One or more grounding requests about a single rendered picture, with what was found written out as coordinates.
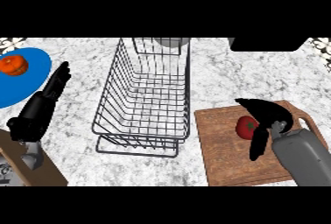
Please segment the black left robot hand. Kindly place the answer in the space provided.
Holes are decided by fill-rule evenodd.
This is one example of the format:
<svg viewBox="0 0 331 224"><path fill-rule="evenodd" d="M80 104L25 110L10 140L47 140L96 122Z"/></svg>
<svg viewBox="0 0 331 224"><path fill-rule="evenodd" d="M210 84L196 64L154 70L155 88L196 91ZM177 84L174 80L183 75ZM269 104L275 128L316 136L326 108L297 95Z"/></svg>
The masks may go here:
<svg viewBox="0 0 331 224"><path fill-rule="evenodd" d="M37 142L41 139L69 78L69 67L65 61L53 72L44 89L29 98L19 116L12 117L6 123L13 141Z"/></svg>

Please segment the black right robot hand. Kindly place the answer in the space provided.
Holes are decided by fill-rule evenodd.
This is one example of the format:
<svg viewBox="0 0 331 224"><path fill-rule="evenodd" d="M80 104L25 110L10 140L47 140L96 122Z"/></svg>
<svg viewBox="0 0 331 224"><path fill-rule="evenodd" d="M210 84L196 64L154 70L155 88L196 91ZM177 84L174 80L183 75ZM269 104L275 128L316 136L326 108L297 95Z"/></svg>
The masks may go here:
<svg viewBox="0 0 331 224"><path fill-rule="evenodd" d="M294 125L294 118L290 111L276 103L260 99L236 98L235 101L250 112L259 122L253 131L253 141L250 146L250 159L254 161L264 154L264 147L269 138L269 129L275 123L281 123L278 133L285 133Z"/></svg>

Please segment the red tomato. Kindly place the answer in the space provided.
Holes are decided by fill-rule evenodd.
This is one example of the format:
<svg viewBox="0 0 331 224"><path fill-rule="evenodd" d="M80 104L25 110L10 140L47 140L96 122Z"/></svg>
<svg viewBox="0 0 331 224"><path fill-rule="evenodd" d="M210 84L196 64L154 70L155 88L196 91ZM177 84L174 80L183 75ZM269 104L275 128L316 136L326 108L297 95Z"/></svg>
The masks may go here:
<svg viewBox="0 0 331 224"><path fill-rule="evenodd" d="M259 127L257 121L248 116L242 116L238 119L235 132L239 138L251 140L254 136L254 130Z"/></svg>

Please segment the brown wooden cutting board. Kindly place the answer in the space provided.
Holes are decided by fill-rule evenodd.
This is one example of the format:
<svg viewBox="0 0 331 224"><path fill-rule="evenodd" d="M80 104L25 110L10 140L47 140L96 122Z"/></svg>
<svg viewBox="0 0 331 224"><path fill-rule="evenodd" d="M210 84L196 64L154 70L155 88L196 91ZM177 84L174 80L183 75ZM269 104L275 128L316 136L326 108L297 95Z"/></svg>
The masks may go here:
<svg viewBox="0 0 331 224"><path fill-rule="evenodd" d="M310 130L328 150L326 141L310 115L288 101L279 101L276 104L293 114L291 131ZM247 114L248 111L241 106L204 109L195 112L210 186L253 186L288 179L294 180L273 153L272 138L267 139L264 154L254 161L250 159L251 142L241 139L235 133L238 119Z"/></svg>

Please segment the blue plate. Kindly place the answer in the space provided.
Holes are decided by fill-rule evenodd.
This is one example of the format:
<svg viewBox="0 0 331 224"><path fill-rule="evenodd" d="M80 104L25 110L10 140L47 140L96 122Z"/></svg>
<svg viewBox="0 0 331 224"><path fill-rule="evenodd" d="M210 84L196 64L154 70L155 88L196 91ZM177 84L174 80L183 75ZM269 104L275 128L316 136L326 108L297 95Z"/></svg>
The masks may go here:
<svg viewBox="0 0 331 224"><path fill-rule="evenodd" d="M38 48L13 50L0 56L21 55L28 63L27 72L10 76L0 72L0 109L19 103L40 88L47 79L52 67L49 54Z"/></svg>

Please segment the orange pumpkin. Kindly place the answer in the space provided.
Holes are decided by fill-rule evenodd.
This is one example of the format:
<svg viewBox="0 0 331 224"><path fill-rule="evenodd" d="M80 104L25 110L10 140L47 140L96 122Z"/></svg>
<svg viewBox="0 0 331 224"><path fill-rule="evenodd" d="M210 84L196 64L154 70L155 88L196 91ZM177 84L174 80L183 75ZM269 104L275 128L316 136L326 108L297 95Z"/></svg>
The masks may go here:
<svg viewBox="0 0 331 224"><path fill-rule="evenodd" d="M0 72L18 76L27 72L28 62L21 55L9 55L0 59Z"/></svg>

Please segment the brown wooden box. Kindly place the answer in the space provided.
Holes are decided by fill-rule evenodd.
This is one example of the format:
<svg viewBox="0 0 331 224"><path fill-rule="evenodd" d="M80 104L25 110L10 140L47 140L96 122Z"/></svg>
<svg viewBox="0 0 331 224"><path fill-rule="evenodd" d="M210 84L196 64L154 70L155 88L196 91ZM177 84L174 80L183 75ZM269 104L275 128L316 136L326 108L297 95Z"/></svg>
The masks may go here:
<svg viewBox="0 0 331 224"><path fill-rule="evenodd" d="M27 148L10 138L10 133L0 129L0 154L13 167L15 174L27 186L66 186L68 181L53 164L47 154L43 152L43 164L31 170L22 160Z"/></svg>

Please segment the black appliance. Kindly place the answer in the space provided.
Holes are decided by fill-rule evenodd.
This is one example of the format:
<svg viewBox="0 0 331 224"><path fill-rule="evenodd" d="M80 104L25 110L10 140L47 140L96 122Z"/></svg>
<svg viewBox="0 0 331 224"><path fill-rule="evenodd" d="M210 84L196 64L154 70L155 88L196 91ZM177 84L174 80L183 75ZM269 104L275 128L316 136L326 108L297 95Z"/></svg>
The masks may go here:
<svg viewBox="0 0 331 224"><path fill-rule="evenodd" d="M229 46L235 52L293 52L306 38L229 38Z"/></svg>

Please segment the grey round container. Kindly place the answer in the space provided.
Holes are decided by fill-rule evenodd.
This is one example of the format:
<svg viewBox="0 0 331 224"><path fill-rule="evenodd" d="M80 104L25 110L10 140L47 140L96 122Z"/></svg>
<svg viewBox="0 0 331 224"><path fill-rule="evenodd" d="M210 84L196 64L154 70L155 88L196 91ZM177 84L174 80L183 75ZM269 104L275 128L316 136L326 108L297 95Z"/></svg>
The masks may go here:
<svg viewBox="0 0 331 224"><path fill-rule="evenodd" d="M191 39L189 38L155 38L157 43L168 48L185 46Z"/></svg>

